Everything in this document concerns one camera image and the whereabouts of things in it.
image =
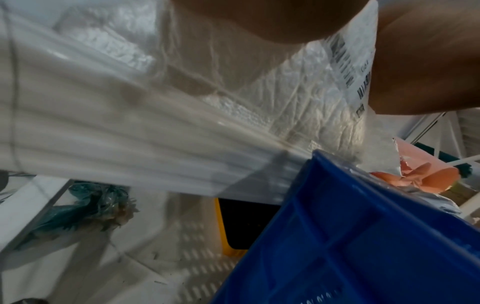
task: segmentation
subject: floor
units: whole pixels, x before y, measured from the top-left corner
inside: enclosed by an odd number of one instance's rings
[[[139,212],[112,233],[74,233],[13,253],[4,304],[208,303],[238,262],[222,255],[214,201],[135,188],[130,196]]]

